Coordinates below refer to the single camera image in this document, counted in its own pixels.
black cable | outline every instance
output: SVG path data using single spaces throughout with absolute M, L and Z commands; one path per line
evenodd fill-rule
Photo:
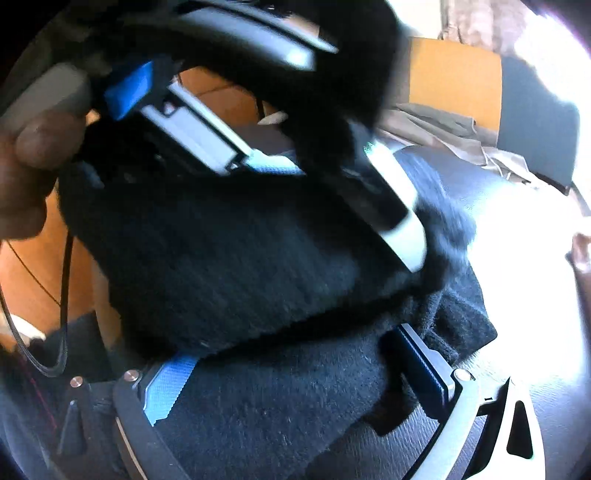
M 266 117 L 265 104 L 259 97 L 256 98 L 256 112 L 258 114 L 259 122 Z
M 70 264 L 72 263 L 72 247 L 74 244 L 74 238 L 68 232 L 66 236 L 66 246 L 64 248 L 64 263 L 61 270 L 61 299 L 60 299 L 60 350 L 57 354 L 56 364 L 53 367 L 46 367 L 35 356 L 27 349 L 25 342 L 23 341 L 21 334 L 18 332 L 8 305 L 4 299 L 4 293 L 0 287 L 0 306 L 2 306 L 2 312 L 8 322 L 8 327 L 17 341 L 17 345 L 21 350 L 21 353 L 27 357 L 27 359 L 33 364 L 33 366 L 39 370 L 46 377 L 59 377 L 66 368 L 66 362 L 68 359 L 68 294 L 70 290 Z
M 53 300 L 53 302 L 59 307 L 60 306 L 60 302 L 57 301 L 57 299 L 49 292 L 49 290 L 47 290 L 44 286 L 43 283 L 41 283 L 38 278 L 33 274 L 33 272 L 29 269 L 29 267 L 27 266 L 27 264 L 22 260 L 22 258 L 20 257 L 20 255 L 17 253 L 17 251 L 14 249 L 14 247 L 12 246 L 12 244 L 6 240 L 4 242 L 6 245 L 8 245 L 8 248 L 10 248 L 10 250 L 12 250 L 12 253 L 14 254 L 14 256 L 17 258 L 17 260 L 21 263 L 22 267 L 27 270 L 27 272 L 29 273 L 29 275 L 31 276 L 31 278 L 33 280 L 35 280 L 35 282 L 37 283 L 37 285 L 39 285 L 41 287 L 41 289 L 47 293 L 47 295 Z

human hand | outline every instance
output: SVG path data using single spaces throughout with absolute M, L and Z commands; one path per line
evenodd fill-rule
M 591 236 L 589 236 L 589 233 L 590 232 L 577 232 L 573 237 L 571 261 L 575 272 L 578 274 L 591 273 L 591 258 L 589 255 Z
M 0 132 L 0 239 L 41 231 L 57 169 L 82 145 L 85 126 L 84 118 L 54 111 L 35 117 L 18 135 Z

